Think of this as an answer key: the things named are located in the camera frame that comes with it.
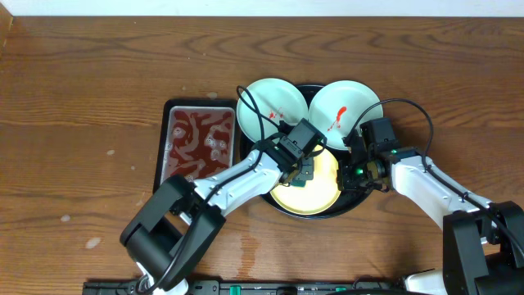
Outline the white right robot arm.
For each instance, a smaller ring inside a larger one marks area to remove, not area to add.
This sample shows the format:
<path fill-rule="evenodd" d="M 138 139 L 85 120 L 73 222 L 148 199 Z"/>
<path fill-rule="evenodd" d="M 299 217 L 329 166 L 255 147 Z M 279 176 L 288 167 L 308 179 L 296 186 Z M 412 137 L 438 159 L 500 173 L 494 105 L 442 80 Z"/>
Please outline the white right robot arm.
<path fill-rule="evenodd" d="M 521 294 L 523 209 L 493 202 L 461 186 L 413 147 L 395 140 L 345 140 L 350 164 L 339 184 L 359 191 L 394 191 L 420 207 L 442 230 L 443 263 L 404 278 L 407 293 Z"/>

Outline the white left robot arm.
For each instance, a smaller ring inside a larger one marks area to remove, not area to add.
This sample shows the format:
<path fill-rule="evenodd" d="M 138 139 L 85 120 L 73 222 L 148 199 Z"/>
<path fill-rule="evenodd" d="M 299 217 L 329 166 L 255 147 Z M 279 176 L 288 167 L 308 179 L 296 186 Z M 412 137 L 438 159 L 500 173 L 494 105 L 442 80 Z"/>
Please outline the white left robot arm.
<path fill-rule="evenodd" d="M 169 177 L 124 228 L 120 242 L 143 272 L 139 294 L 183 294 L 185 278 L 204 256 L 240 205 L 299 171 L 318 140 L 283 136 L 267 138 L 241 162 L 217 175 L 188 181 Z"/>

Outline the mint green plate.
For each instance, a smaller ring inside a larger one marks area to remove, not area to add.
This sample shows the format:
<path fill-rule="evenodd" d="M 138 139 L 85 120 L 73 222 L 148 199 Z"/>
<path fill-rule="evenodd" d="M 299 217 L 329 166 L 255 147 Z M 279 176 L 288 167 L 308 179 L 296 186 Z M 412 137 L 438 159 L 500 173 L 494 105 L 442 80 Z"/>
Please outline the mint green plate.
<path fill-rule="evenodd" d="M 259 108 L 262 116 L 273 123 L 281 120 L 287 124 L 297 125 L 308 117 L 308 106 L 299 89 L 283 79 L 259 79 L 247 87 Z M 252 142 L 261 140 L 258 116 L 250 109 L 252 101 L 241 91 L 242 98 L 237 104 L 237 122 L 245 136 Z"/>
<path fill-rule="evenodd" d="M 309 122 L 327 138 L 327 145 L 347 150 L 343 143 L 359 116 L 379 97 L 366 85 L 341 80 L 321 88 L 309 105 Z"/>

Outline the yellow plate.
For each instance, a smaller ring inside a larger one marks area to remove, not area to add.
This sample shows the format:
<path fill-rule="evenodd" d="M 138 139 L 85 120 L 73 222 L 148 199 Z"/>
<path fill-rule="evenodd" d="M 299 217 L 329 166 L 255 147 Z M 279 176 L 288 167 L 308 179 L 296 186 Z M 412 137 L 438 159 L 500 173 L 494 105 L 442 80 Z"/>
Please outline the yellow plate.
<path fill-rule="evenodd" d="M 325 149 L 314 160 L 314 179 L 303 188 L 279 184 L 271 192 L 273 199 L 292 213 L 311 216 L 328 209 L 341 195 L 337 187 L 337 159 Z"/>

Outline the green yellow sponge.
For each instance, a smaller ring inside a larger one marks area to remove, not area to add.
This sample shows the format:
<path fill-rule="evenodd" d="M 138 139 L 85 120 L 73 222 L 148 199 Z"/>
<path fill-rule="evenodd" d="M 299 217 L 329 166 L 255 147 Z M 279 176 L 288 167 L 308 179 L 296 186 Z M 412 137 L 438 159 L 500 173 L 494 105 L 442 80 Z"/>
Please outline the green yellow sponge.
<path fill-rule="evenodd" d="M 291 186 L 303 188 L 306 185 L 305 180 L 294 179 L 290 182 Z"/>

